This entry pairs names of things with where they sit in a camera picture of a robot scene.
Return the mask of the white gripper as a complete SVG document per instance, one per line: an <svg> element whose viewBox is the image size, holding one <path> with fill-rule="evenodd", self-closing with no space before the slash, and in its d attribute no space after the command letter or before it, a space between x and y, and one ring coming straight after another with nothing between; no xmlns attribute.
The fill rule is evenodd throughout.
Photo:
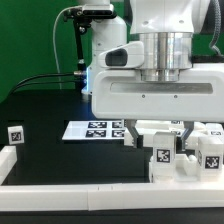
<svg viewBox="0 0 224 224"><path fill-rule="evenodd" d="M180 151L194 122L224 122L224 64L196 64L176 82L145 82L138 70L99 73L92 92L92 112L100 119L126 120L133 147L143 147L136 120L184 121Z"/></svg>

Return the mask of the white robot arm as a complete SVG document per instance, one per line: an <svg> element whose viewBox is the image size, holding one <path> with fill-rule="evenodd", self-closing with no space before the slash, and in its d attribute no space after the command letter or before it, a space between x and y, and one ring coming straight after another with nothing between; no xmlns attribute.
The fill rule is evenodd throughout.
<svg viewBox="0 0 224 224"><path fill-rule="evenodd" d="M196 122L224 122L224 57L219 0L129 0L137 39L98 55L92 112L123 119L133 145L139 120L181 121L187 140Z"/></svg>

